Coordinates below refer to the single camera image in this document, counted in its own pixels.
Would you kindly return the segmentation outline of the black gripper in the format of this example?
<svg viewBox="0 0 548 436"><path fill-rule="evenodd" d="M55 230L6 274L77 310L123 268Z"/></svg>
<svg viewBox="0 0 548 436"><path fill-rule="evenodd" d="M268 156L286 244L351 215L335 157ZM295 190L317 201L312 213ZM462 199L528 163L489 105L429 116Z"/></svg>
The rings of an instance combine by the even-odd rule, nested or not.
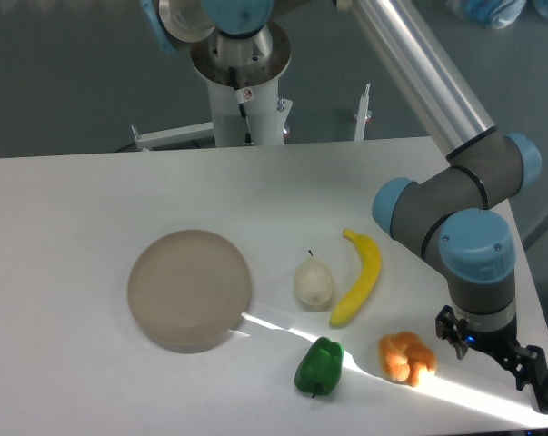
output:
<svg viewBox="0 0 548 436"><path fill-rule="evenodd" d="M517 341L516 309L506 306L499 312L476 314L459 306L445 305L435 317L436 336L447 341L456 358L469 350L488 354L515 378L518 391L530 385L540 389L548 375L544 349Z"/></svg>

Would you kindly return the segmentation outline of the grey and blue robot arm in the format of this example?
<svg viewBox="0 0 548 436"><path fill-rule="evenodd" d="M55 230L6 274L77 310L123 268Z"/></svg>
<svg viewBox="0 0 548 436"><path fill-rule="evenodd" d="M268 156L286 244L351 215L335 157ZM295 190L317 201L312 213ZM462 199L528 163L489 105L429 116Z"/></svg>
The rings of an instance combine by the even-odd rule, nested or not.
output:
<svg viewBox="0 0 548 436"><path fill-rule="evenodd" d="M144 1L141 7L160 46L190 45L196 71L212 88L217 145L283 141L282 102L265 96L262 86L289 64L290 45L274 18L295 2ZM424 183L386 183L374 198L374 220L446 278L452 302L437 316L436 332L458 356L483 352L518 387L546 391L543 350L516 338L512 236L493 212L537 178L536 146L497 130L410 2L353 1L349 8L448 162Z"/></svg>

